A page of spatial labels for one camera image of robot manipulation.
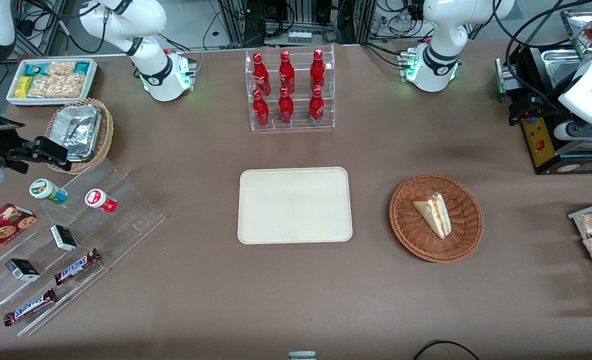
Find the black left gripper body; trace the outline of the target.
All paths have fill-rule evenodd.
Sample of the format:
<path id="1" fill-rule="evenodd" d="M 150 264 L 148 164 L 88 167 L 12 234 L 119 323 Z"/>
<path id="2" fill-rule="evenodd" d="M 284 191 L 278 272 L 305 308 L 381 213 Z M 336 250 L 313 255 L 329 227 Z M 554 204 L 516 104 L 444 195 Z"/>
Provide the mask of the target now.
<path id="1" fill-rule="evenodd" d="M 561 91 L 554 91 L 544 96 L 534 96 L 536 116 L 549 117 L 558 123 L 574 120 L 574 115 L 559 101 L 561 94 Z"/>

